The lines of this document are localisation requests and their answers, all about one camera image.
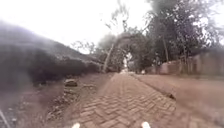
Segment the bush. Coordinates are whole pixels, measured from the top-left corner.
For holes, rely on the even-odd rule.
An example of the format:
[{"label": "bush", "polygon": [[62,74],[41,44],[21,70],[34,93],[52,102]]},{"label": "bush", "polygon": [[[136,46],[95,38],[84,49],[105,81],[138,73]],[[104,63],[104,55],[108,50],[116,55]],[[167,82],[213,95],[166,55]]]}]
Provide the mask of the bush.
[{"label": "bush", "polygon": [[21,74],[33,83],[45,83],[69,75],[99,72],[100,66],[93,62],[64,57],[57,59],[40,49],[19,46],[0,46],[0,84],[7,85],[21,79]]}]

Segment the sky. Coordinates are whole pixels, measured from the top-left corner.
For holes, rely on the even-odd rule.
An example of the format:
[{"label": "sky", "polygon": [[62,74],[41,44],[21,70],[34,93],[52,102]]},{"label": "sky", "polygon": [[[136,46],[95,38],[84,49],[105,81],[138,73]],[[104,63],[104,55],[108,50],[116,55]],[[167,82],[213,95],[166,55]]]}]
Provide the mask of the sky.
[{"label": "sky", "polygon": [[[129,25],[143,26],[150,5],[145,0],[122,3],[130,11]],[[97,43],[108,33],[119,33],[104,24],[117,7],[117,0],[0,0],[0,19],[65,45],[75,41]]]}]

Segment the dirt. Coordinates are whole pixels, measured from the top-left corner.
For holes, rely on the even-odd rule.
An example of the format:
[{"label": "dirt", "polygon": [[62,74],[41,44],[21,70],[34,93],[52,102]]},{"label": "dirt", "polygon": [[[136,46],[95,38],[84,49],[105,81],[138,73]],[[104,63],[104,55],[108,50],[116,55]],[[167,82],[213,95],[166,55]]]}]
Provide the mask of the dirt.
[{"label": "dirt", "polygon": [[177,102],[224,126],[224,81],[167,75],[138,75],[141,81],[167,93]]},{"label": "dirt", "polygon": [[[64,80],[61,80],[37,88],[5,92],[0,98],[1,110],[11,128],[60,127],[78,111],[79,104],[90,99],[112,76],[91,74],[76,77],[77,87],[65,87]],[[6,128],[1,118],[0,127]]]}]

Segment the wall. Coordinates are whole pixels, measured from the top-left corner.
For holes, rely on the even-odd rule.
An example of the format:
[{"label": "wall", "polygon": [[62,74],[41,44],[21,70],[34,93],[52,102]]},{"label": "wall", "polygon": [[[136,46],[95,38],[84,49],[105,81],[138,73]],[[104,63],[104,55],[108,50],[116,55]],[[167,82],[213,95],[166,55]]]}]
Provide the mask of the wall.
[{"label": "wall", "polygon": [[159,67],[150,67],[148,73],[160,74],[194,74],[194,75],[224,75],[224,53],[209,52],[182,60],[163,63]]}]

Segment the road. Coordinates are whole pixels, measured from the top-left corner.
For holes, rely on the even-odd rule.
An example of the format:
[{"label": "road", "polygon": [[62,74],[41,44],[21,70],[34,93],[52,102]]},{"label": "road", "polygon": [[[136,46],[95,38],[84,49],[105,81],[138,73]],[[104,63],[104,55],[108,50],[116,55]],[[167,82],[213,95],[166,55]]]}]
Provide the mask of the road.
[{"label": "road", "polygon": [[220,128],[129,74],[115,74],[66,128],[140,128],[143,122],[152,128]]}]

